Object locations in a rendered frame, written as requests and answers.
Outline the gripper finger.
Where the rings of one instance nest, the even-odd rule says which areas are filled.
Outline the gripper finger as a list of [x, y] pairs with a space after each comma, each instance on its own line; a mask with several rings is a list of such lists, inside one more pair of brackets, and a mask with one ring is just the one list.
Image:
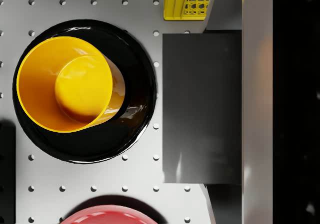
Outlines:
[[242, 0], [213, 0], [204, 33], [240, 33]]
[[242, 187], [232, 184], [201, 184], [210, 224], [242, 224]]

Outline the grey cube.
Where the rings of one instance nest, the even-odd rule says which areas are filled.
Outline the grey cube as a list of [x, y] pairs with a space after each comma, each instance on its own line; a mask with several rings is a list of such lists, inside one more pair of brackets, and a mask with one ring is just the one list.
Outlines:
[[163, 36], [167, 183], [241, 183], [241, 40], [240, 32]]

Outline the yellow bowl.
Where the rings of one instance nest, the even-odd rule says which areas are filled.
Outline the yellow bowl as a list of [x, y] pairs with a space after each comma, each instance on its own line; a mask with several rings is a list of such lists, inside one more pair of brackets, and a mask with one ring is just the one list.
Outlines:
[[112, 119], [126, 95], [119, 68], [89, 42], [71, 36], [33, 47], [18, 66], [14, 91], [37, 126], [72, 133]]

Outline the yellow basket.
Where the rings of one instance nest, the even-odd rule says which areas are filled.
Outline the yellow basket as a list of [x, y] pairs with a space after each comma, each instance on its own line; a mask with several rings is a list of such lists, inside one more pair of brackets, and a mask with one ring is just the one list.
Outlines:
[[203, 21], [211, 0], [164, 0], [163, 17], [169, 21]]

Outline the red plate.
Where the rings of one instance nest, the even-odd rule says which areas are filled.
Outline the red plate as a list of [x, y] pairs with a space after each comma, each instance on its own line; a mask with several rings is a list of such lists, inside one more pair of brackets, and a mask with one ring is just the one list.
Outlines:
[[147, 215], [128, 207], [99, 205], [80, 210], [61, 224], [158, 224]]

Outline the black plate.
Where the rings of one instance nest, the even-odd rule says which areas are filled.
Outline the black plate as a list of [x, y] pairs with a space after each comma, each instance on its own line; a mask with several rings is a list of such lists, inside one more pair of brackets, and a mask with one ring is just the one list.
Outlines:
[[155, 110], [157, 82], [151, 61], [138, 41], [107, 22], [75, 19], [56, 24], [42, 32], [28, 46], [58, 36], [83, 39], [120, 69], [126, 96], [119, 112], [109, 121], [73, 133], [46, 130], [31, 120], [13, 90], [12, 99], [18, 121], [29, 139], [47, 154], [71, 163], [96, 163], [111, 159], [130, 148], [144, 132]]

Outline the black stove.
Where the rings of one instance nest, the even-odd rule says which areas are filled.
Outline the black stove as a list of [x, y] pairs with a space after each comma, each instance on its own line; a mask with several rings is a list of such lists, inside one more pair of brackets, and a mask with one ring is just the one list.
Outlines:
[[16, 223], [16, 126], [0, 120], [0, 224]]

